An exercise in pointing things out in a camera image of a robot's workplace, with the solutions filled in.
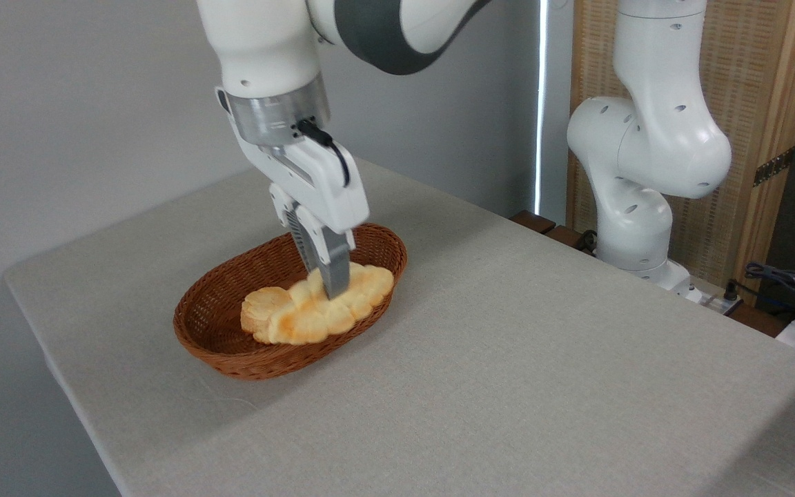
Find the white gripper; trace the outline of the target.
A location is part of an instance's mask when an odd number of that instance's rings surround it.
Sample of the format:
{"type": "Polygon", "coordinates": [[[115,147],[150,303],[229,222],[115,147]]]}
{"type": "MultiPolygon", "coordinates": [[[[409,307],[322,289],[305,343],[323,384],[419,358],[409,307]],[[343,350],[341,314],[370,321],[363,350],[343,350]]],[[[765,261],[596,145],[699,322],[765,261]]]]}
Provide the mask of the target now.
{"type": "Polygon", "coordinates": [[[216,88],[221,107],[239,147],[250,164],[271,182],[275,213],[290,230],[307,273],[322,277],[328,299],[343,295],[349,287],[354,227],[369,218],[365,189],[351,154],[340,144],[333,148],[300,136],[296,144],[250,144],[237,129],[236,108],[223,88],[216,88]]]}

